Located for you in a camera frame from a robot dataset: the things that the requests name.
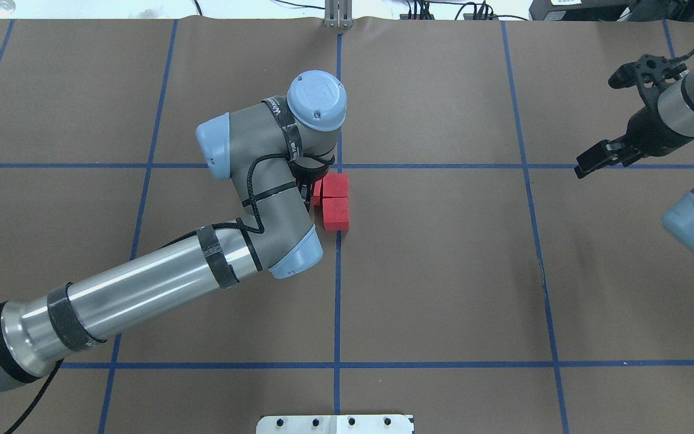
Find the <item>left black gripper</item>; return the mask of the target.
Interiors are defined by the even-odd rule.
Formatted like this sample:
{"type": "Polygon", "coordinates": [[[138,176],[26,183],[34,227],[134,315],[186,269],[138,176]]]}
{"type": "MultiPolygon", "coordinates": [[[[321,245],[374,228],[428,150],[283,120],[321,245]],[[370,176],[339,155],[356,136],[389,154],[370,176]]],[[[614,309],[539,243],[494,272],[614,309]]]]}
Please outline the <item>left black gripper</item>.
{"type": "Polygon", "coordinates": [[[303,187],[309,188],[317,181],[322,180],[335,163],[335,157],[316,156],[315,154],[303,154],[299,159],[292,160],[292,175],[295,179],[297,190],[303,187]]]}

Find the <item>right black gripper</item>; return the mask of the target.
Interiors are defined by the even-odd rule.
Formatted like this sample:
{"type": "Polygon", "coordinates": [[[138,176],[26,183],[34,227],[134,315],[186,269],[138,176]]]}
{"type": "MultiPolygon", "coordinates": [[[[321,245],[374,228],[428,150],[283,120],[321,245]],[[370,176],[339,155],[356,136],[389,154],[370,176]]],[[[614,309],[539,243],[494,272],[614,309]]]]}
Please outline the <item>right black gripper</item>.
{"type": "Polygon", "coordinates": [[[664,157],[687,145],[694,136],[672,131],[655,110],[642,108],[631,116],[620,141],[601,140],[576,157],[575,175],[582,179],[608,166],[628,167],[647,157],[664,157]]]}

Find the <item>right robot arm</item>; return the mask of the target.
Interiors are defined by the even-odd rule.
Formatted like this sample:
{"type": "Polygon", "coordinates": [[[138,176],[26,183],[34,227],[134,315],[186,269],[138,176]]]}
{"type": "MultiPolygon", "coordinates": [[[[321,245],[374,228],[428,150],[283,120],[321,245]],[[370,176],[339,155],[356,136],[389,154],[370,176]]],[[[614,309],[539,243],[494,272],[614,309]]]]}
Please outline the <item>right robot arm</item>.
{"type": "MultiPolygon", "coordinates": [[[[622,64],[608,79],[615,90],[634,86],[643,102],[623,135],[601,140],[576,158],[582,179],[608,166],[628,167],[647,157],[666,157],[694,142],[694,68],[685,58],[643,55],[622,64]]],[[[694,188],[664,212],[661,224],[694,254],[694,188]]]]}

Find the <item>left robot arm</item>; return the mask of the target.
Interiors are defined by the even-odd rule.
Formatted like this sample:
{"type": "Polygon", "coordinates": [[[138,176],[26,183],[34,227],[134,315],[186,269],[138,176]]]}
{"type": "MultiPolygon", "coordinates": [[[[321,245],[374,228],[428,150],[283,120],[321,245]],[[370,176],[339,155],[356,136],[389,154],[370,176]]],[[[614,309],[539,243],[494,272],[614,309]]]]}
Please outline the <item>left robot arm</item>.
{"type": "Polygon", "coordinates": [[[333,74],[305,71],[286,95],[200,124],[195,135],[207,167],[233,183],[245,214],[39,299],[0,301],[0,392],[39,381],[66,357],[256,272],[287,278],[319,263],[308,188],[335,162],[347,102],[333,74]]]}

